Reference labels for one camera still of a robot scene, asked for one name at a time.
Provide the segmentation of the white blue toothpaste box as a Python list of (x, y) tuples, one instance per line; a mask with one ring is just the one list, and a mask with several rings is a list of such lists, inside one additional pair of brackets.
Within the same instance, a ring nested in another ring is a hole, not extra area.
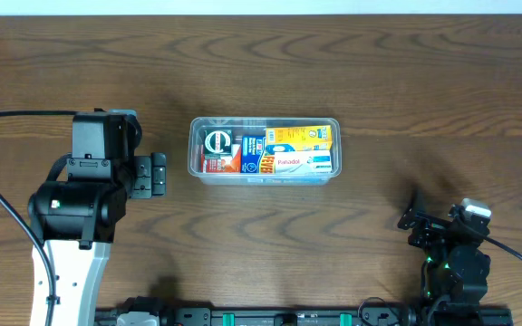
[(328, 150), (278, 152), (275, 154), (276, 174), (330, 173), (332, 168), (333, 163)]

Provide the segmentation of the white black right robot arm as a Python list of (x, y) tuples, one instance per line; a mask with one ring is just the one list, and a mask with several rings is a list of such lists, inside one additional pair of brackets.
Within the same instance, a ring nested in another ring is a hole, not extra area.
[(426, 212), (415, 192), (398, 227), (409, 230), (408, 243), (426, 255), (421, 267), (420, 321), (437, 325), (458, 313), (476, 313), (488, 290), (490, 257), (479, 247), (489, 234), (491, 210), (465, 198), (449, 209), (446, 219)]

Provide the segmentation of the red white medicine box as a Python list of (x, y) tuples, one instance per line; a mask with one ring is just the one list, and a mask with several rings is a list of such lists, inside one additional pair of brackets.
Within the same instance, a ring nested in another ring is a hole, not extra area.
[(231, 152), (220, 158), (205, 158), (201, 154), (201, 171), (203, 173), (240, 173), (242, 149), (240, 144), (234, 144)]

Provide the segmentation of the yellow Woods box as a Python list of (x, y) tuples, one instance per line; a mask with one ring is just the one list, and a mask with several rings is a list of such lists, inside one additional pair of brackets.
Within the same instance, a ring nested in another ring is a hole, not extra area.
[(266, 153), (329, 150), (333, 145), (333, 133), (329, 125), (268, 128)]

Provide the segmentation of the clear plastic container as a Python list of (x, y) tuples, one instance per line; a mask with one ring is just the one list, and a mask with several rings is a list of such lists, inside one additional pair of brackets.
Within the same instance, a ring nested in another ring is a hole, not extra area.
[(208, 185), (317, 186), (342, 171), (333, 118), (198, 117), (188, 172)]

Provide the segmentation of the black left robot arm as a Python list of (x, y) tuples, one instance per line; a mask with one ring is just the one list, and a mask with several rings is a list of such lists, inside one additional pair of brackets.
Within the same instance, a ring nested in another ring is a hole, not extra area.
[(116, 223), (130, 199), (166, 193), (166, 157), (135, 155), (141, 127), (134, 110), (96, 109), (72, 119), (72, 151), (31, 195), (37, 238), (33, 325), (91, 325)]

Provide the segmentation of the green round-logo small box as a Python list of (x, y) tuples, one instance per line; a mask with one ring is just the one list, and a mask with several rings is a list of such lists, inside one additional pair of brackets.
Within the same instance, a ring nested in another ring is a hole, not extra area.
[(226, 155), (232, 149), (233, 135), (230, 129), (207, 129), (203, 152), (208, 156)]

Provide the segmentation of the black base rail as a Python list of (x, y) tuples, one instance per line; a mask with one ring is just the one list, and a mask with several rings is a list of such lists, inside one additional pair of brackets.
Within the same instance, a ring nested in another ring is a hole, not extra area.
[(93, 326), (367, 326), (483, 325), (512, 326), (505, 308), (468, 308), (441, 303), (422, 312), (400, 303), (371, 298), (357, 307), (216, 308), (207, 305), (167, 305), (149, 297), (129, 298), (114, 309), (99, 309)]

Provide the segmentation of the blue Kool Fever box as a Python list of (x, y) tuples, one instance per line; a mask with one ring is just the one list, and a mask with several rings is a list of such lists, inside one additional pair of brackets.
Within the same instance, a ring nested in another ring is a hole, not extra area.
[(276, 158), (266, 152), (264, 136), (245, 136), (242, 139), (241, 172), (245, 174), (275, 174)]

